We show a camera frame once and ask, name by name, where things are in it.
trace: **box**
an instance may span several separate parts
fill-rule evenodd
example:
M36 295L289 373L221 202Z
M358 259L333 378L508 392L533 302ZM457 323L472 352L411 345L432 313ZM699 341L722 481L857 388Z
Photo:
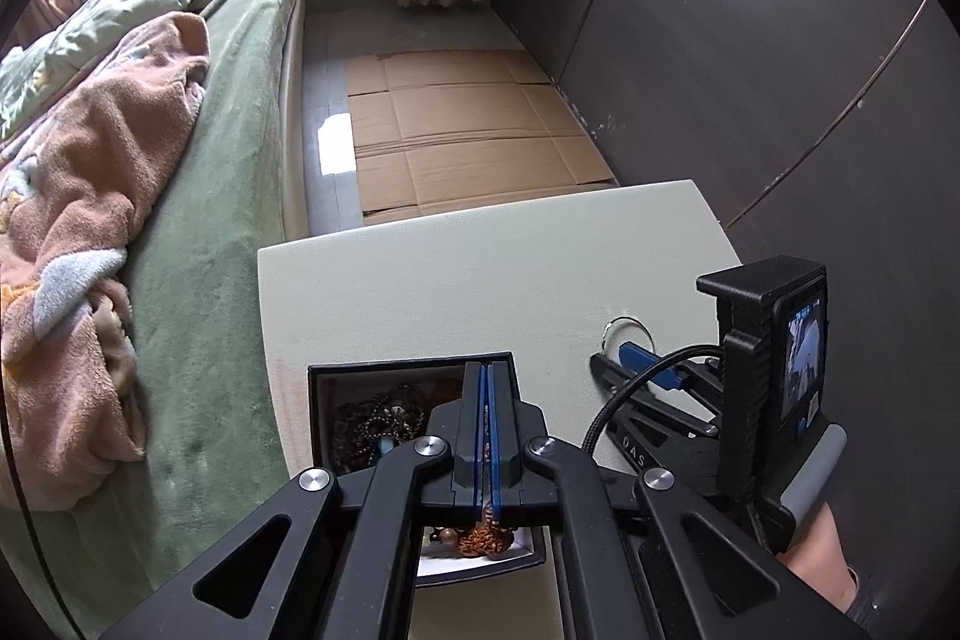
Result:
M523 50L352 58L347 93L368 225L614 185Z
M467 362L505 360L515 395L517 375L512 355L445 357L444 359L402 360L365 365L311 366L307 371L310 404L310 440L313 462L338 472L333 459L334 414L340 405L370 399L400 384L414 384L424 396L424 427L429 410L460 398ZM462 557L453 547L431 543L426 531L416 572L416 586L457 584L487 578L543 564L546 561L544 531L521 528L514 544L495 557Z

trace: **metal screw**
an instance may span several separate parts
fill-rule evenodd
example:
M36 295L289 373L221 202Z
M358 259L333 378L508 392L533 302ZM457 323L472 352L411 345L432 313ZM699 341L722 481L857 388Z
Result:
M434 437L433 434L429 434L427 437L418 439L414 445L414 449L416 453L419 453L421 456L437 456L438 453L445 451L446 442L440 437Z
M330 484L330 472L325 469L308 469L301 472L299 484L304 491L322 491Z
M538 456L544 456L545 453L550 453L556 442L553 437L534 437L530 440L530 450Z
M653 467L643 473L643 482L654 491L666 491L673 485L673 473L663 467Z

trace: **pillow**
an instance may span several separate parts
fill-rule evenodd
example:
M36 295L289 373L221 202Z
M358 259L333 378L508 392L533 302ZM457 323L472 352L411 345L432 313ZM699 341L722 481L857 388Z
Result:
M0 63L0 140L45 107L92 58L102 58L133 28L193 0L89 0L56 31Z

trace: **green bedsheet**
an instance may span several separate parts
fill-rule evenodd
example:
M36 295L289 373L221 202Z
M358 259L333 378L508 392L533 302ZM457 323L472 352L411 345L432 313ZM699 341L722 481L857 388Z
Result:
M197 557L287 480L263 357L256 251L283 242L280 63L294 0L216 0L211 67L179 168L121 272L149 425L120 467L37 528L88 638ZM0 546L34 603L72 637L19 513Z

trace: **brown fleece blanket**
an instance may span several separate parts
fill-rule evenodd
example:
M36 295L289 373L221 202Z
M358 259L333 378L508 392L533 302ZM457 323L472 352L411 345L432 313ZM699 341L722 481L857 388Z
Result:
M184 152L208 63L200 17L141 25L0 175L0 360L32 509L70 509L143 458L130 300L113 276ZM5 468L0 503L16 506Z

